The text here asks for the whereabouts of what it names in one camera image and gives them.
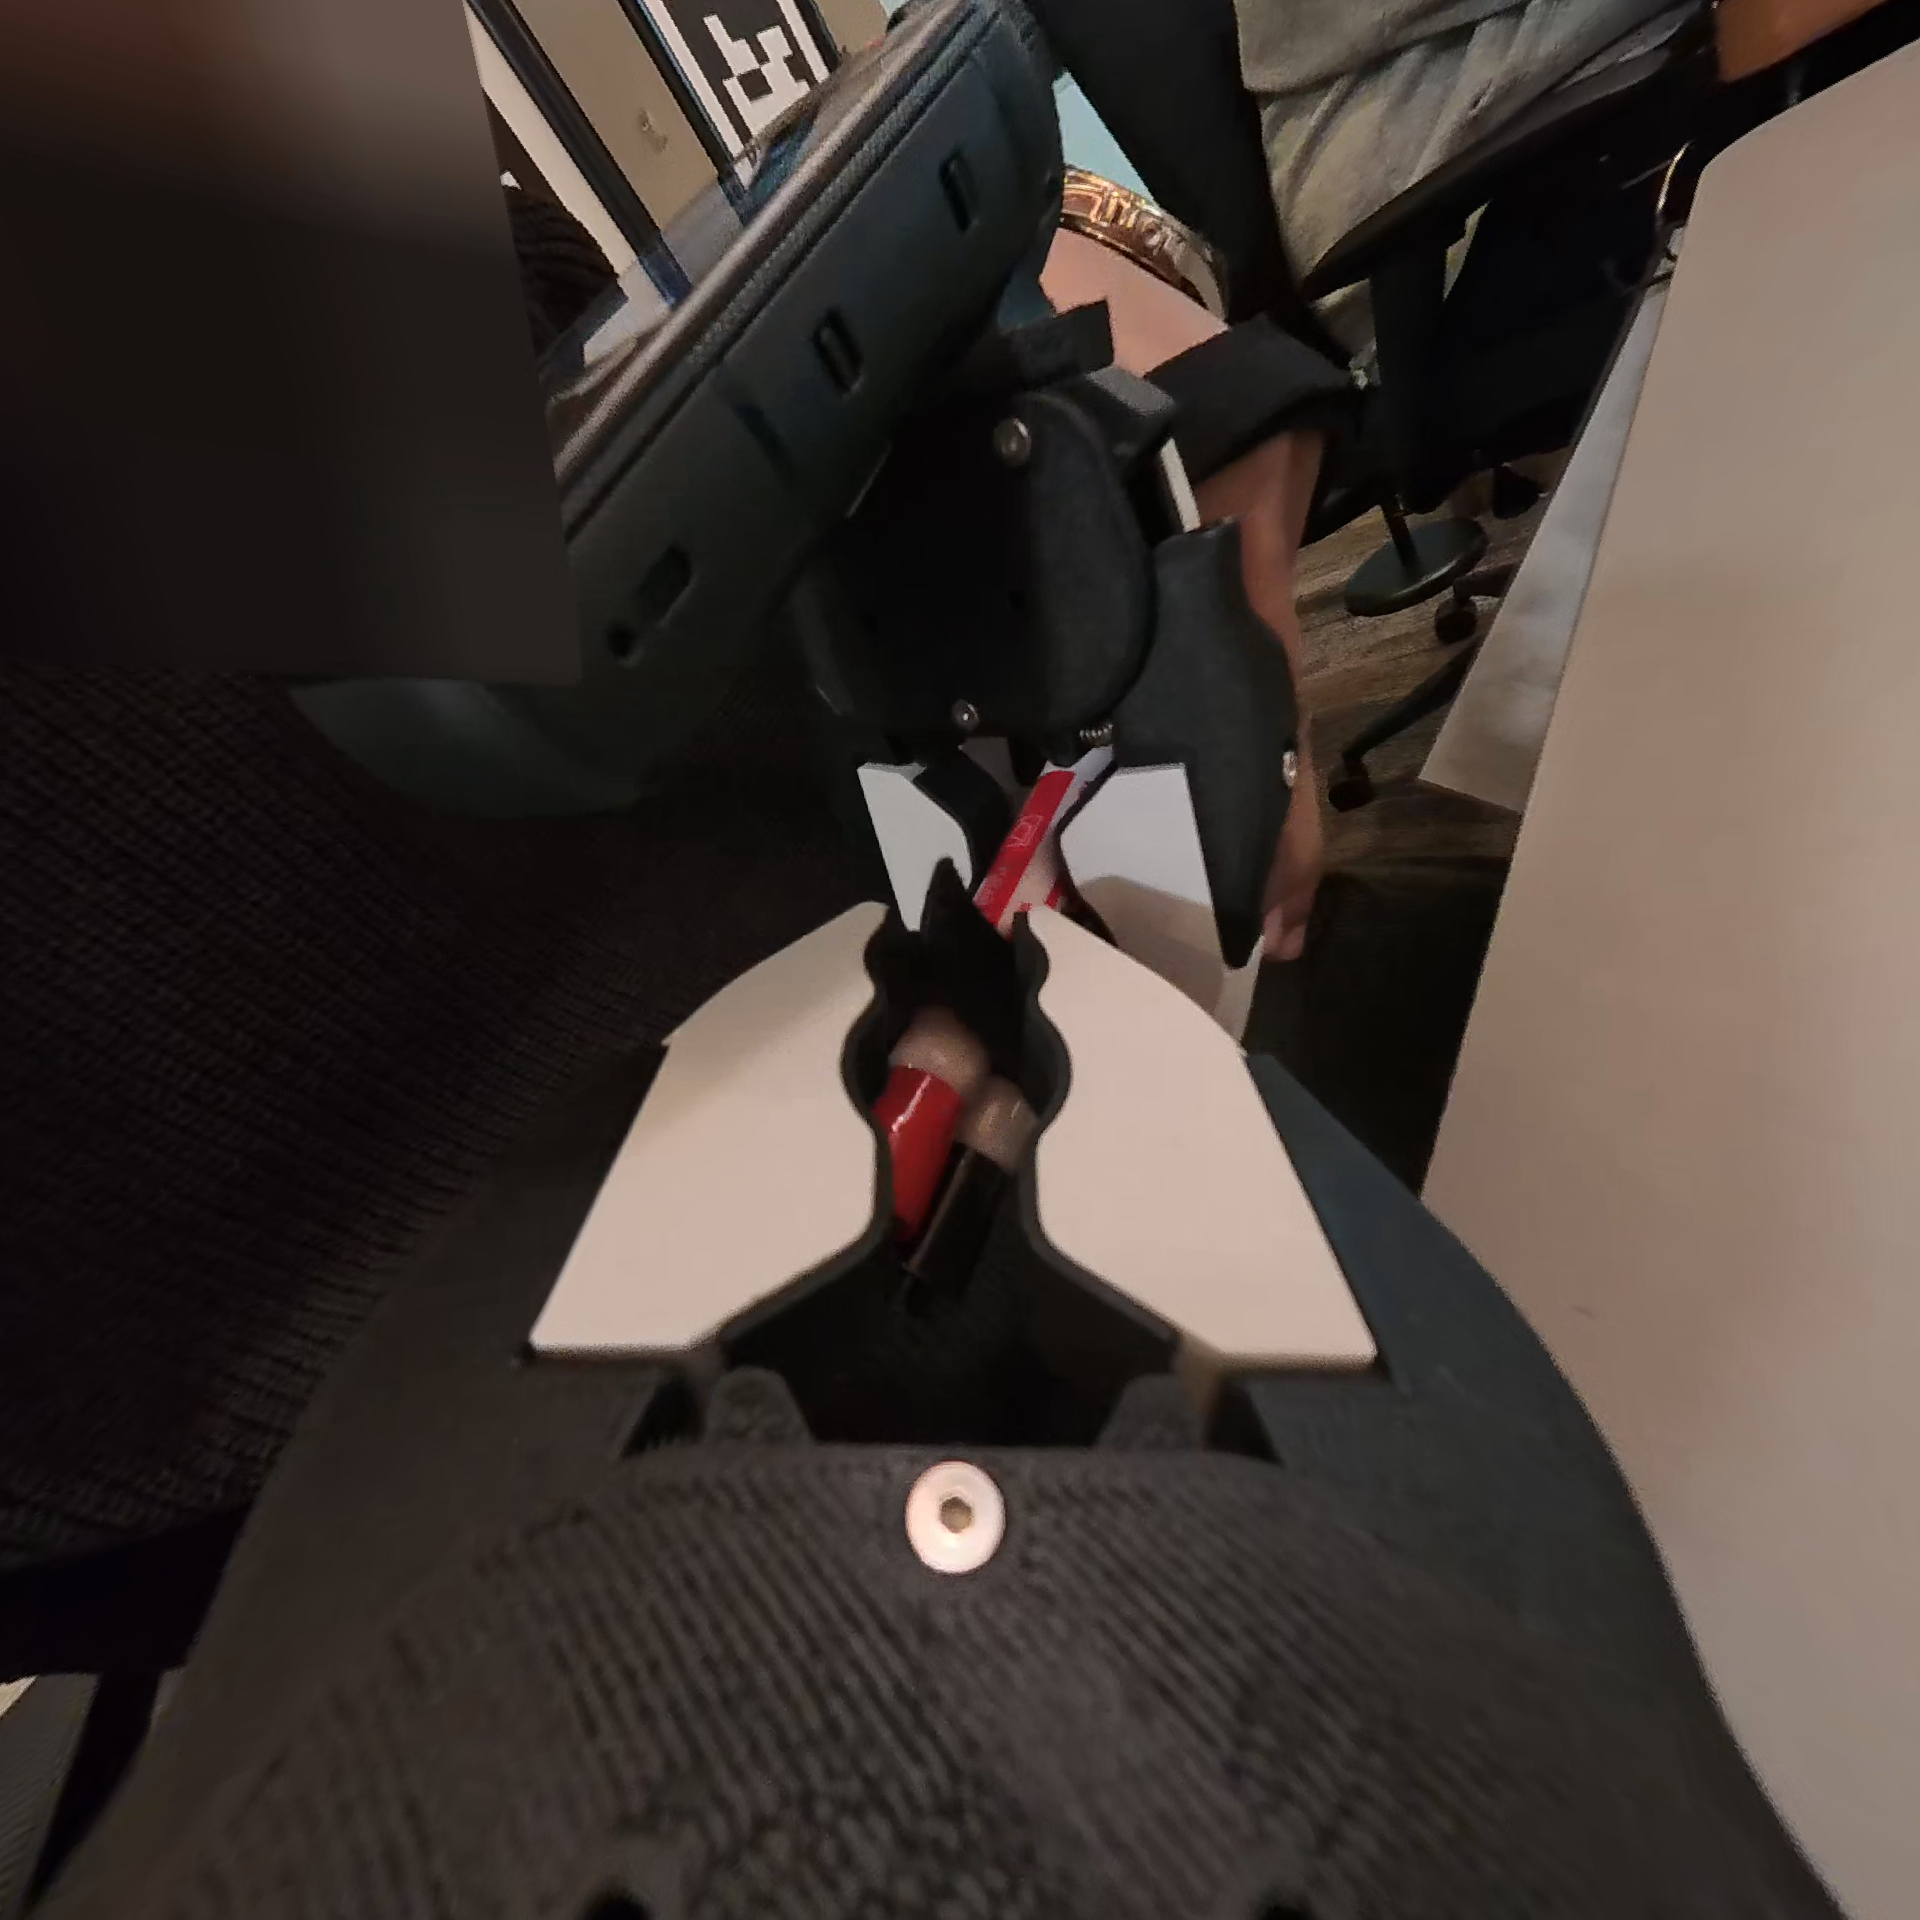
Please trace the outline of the black and white tag sign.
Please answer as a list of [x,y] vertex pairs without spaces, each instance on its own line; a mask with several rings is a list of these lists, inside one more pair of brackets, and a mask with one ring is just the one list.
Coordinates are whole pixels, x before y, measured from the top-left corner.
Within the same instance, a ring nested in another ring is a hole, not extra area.
[[619,13],[719,169],[838,65],[815,2],[619,2]]

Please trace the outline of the red dry erase marker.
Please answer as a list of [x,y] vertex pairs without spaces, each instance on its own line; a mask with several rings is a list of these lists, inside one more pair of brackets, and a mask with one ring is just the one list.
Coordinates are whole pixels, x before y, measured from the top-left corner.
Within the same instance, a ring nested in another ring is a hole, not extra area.
[[[1067,766],[1045,763],[1018,803],[1005,801],[975,756],[958,752],[953,760],[960,763],[958,772],[975,779],[976,826],[999,826],[986,838],[976,881],[963,888],[970,912],[998,935],[1011,935],[1013,924],[1032,908],[1067,908],[1073,892],[1061,860],[1061,826],[1073,803],[1109,772],[1112,739],[1093,739]],[[905,929],[934,939],[933,924],[941,901],[946,894],[933,878],[924,915],[905,921]],[[901,1245],[927,1222],[958,1119],[986,1074],[991,1045],[985,1030],[946,1002],[913,1014],[903,1040],[892,1049],[873,1114],[886,1145],[894,1237]]]

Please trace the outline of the black dry erase marker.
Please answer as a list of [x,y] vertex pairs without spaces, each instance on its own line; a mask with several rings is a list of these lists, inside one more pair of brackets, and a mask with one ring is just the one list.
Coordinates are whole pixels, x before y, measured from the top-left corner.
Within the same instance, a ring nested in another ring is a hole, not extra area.
[[963,1293],[1035,1127],[1027,1093],[1011,1077],[986,1074],[958,1119],[927,1222],[905,1242],[901,1264],[905,1311],[929,1311]]

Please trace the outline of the metal band wristwatch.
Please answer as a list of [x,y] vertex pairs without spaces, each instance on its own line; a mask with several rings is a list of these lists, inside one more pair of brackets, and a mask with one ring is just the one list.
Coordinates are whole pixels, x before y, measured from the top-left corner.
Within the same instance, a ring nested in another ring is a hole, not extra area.
[[1206,236],[1186,227],[1145,193],[1067,163],[1061,177],[1061,227],[1136,265],[1141,274],[1202,304],[1213,319],[1231,319],[1226,258]]

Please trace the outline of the person's black clothing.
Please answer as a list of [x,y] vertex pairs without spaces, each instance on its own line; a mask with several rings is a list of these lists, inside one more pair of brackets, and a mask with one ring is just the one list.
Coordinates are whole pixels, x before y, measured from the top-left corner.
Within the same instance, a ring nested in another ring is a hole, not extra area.
[[2,663],[2,1681],[174,1665],[437,1222],[864,894],[815,721],[761,657],[633,808],[499,822],[278,685]]

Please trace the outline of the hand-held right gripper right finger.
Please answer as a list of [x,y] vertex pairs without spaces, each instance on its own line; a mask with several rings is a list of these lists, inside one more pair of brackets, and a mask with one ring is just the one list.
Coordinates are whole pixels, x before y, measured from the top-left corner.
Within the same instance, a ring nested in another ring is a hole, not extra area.
[[1236,1040],[1061,912],[1028,912],[1064,1101],[1035,1145],[1045,1245],[1175,1342],[1183,1379],[1359,1372],[1377,1337]]

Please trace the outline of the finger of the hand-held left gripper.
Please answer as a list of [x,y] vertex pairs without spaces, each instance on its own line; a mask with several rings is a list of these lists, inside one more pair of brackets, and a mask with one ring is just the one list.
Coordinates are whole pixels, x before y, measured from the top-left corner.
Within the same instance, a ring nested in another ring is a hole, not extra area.
[[1260,960],[1226,958],[1183,766],[1106,772],[1067,820],[1067,881],[1123,955],[1244,1034]]
[[976,793],[958,760],[864,763],[858,792],[901,921],[918,921],[938,865],[976,881]]

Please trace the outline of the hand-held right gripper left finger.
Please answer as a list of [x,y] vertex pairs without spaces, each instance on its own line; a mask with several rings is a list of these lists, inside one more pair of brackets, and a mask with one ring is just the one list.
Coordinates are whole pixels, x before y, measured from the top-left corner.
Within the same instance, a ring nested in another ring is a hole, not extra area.
[[536,1356],[685,1356],[873,1222],[841,1056],[873,983],[860,901],[681,1019],[530,1324]]

